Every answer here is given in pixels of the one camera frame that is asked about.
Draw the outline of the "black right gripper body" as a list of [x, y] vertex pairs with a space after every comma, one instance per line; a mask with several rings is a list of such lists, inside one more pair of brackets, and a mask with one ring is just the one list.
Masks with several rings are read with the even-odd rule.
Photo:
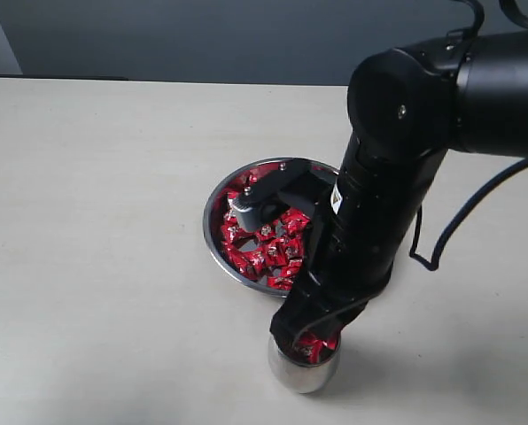
[[304, 265], [272, 317], [270, 335], [284, 352], [293, 350], [306, 332], [320, 340], [338, 336], [384, 291], [390, 278], [389, 267], [374, 274], [361, 267], [319, 274]]

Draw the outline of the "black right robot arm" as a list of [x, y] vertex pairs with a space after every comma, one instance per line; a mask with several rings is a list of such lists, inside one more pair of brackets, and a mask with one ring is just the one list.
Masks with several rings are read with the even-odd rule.
[[389, 282], [449, 151], [528, 166], [528, 31], [442, 39], [365, 59], [348, 85], [352, 135], [312, 219], [301, 273], [270, 332], [284, 350], [327, 341]]

